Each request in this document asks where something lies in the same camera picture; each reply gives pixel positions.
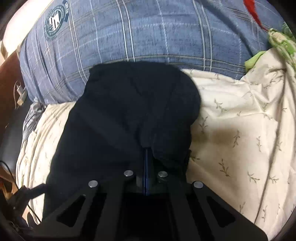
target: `plaid fabric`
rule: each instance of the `plaid fabric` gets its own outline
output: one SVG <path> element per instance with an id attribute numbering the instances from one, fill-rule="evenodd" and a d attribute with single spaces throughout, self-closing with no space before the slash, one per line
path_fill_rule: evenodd
<path id="1" fill-rule="evenodd" d="M 266 0 L 256 10 L 267 29 L 283 25 Z M 243 0 L 54 0 L 24 40 L 20 66 L 30 99 L 53 104 L 77 100 L 96 64 L 166 62 L 240 79 L 244 62 L 268 48 Z"/>

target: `black fabric cover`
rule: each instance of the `black fabric cover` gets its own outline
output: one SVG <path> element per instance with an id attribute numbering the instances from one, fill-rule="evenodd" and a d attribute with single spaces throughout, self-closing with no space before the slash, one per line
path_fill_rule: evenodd
<path id="1" fill-rule="evenodd" d="M 97 65 L 69 113 L 47 178 L 44 214 L 90 180 L 106 181 L 144 162 L 144 148 L 185 175 L 190 126 L 200 109 L 193 81 L 160 63 Z"/>

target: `blanket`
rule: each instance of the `blanket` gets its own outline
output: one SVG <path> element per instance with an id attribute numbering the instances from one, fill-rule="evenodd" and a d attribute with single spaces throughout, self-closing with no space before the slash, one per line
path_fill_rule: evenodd
<path id="1" fill-rule="evenodd" d="M 200 116 L 191 127 L 187 181 L 204 182 L 271 240 L 296 204 L 293 68 L 273 48 L 240 81 L 195 69 L 183 71 L 202 99 Z M 63 117 L 47 107 L 29 136 L 29 146 L 21 150 L 18 185 L 32 188 L 46 181 L 57 145 L 48 140 L 58 140 L 61 131 L 42 128 L 54 122 L 62 130 L 71 106 L 63 104 Z M 31 205 L 41 218 L 43 199 L 37 200 Z"/>

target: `wire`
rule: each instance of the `wire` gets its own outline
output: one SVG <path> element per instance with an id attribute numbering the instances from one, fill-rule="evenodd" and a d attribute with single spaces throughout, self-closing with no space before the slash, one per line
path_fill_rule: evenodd
<path id="1" fill-rule="evenodd" d="M 23 241 L 26 241 L 26 240 L 24 240 L 24 238 L 19 234 L 19 232 L 16 230 L 16 226 L 15 226 L 15 224 L 12 222 L 12 221 L 8 221 L 9 223 L 10 223 L 10 225 L 12 225 L 13 227 L 13 230 L 16 232 L 16 234 L 18 235 L 18 237 L 19 238 L 21 238 Z"/>
<path id="2" fill-rule="evenodd" d="M 13 174 L 12 174 L 12 172 L 10 171 L 10 168 L 8 167 L 8 165 L 7 165 L 4 161 L 1 161 L 1 160 L 0 160 L 0 163 L 3 163 L 3 164 L 6 166 L 6 168 L 8 169 L 8 171 L 9 171 L 9 173 L 10 173 L 12 179 L 13 179 L 13 182 L 14 182 L 15 186 L 16 186 L 17 189 L 19 190 L 19 187 L 18 187 L 18 185 L 17 185 L 17 182 L 15 181 L 15 178 L 13 177 Z M 37 214 L 33 211 L 33 209 L 29 206 L 29 204 L 27 204 L 27 206 L 28 206 L 28 208 L 31 210 L 31 212 L 35 215 L 35 217 L 38 219 L 38 221 L 41 223 L 40 218 L 39 218 L 39 217 L 37 216 Z"/>
<path id="3" fill-rule="evenodd" d="M 13 98 L 14 98 L 14 101 L 15 101 L 15 110 L 18 109 L 18 107 L 17 107 L 17 101 L 16 101 L 16 99 L 15 99 L 15 87 L 16 87 L 17 83 L 19 83 L 19 84 L 21 85 L 20 81 L 17 80 L 17 81 L 15 82 L 15 85 L 13 86 Z"/>

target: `silver screw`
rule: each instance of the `silver screw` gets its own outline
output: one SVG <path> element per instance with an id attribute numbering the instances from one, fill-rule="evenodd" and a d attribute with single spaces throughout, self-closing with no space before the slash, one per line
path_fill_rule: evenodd
<path id="1" fill-rule="evenodd" d="M 98 182 L 96 180 L 92 180 L 89 182 L 89 187 L 90 188 L 95 188 L 98 185 Z"/>
<path id="2" fill-rule="evenodd" d="M 198 188 L 198 189 L 201 189 L 203 187 L 203 183 L 200 182 L 200 181 L 194 182 L 193 185 L 194 185 L 195 188 Z"/>
<path id="3" fill-rule="evenodd" d="M 160 171 L 158 173 L 158 176 L 164 178 L 164 177 L 167 177 L 168 176 L 168 173 L 166 171 Z"/>
<path id="4" fill-rule="evenodd" d="M 133 171 L 132 170 L 126 170 L 124 173 L 123 173 L 126 177 L 130 177 L 133 175 Z"/>

